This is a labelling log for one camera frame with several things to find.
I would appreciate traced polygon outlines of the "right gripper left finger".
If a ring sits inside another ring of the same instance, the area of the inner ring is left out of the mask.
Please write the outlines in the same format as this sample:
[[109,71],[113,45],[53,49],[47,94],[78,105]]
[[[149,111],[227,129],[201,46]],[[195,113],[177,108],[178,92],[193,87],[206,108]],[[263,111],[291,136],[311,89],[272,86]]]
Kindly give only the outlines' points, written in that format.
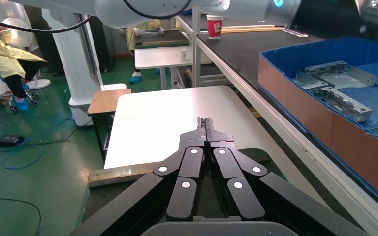
[[70,233],[72,236],[140,236],[160,222],[190,221],[206,144],[205,121],[180,135],[179,148]]

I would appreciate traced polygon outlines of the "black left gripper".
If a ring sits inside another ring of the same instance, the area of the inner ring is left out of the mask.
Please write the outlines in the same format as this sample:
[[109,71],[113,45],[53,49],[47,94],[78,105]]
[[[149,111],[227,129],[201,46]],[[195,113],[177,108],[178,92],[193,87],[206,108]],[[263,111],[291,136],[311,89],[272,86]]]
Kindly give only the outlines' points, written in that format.
[[290,28],[324,39],[378,41],[378,0],[303,0]]

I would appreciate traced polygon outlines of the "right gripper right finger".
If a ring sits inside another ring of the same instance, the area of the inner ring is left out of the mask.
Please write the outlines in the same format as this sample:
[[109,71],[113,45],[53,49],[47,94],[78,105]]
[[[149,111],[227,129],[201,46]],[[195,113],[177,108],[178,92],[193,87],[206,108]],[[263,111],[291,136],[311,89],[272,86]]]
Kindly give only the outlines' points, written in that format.
[[367,233],[263,165],[237,150],[230,134],[205,119],[211,158],[231,198],[230,209],[248,221],[268,220],[300,236],[365,236]]

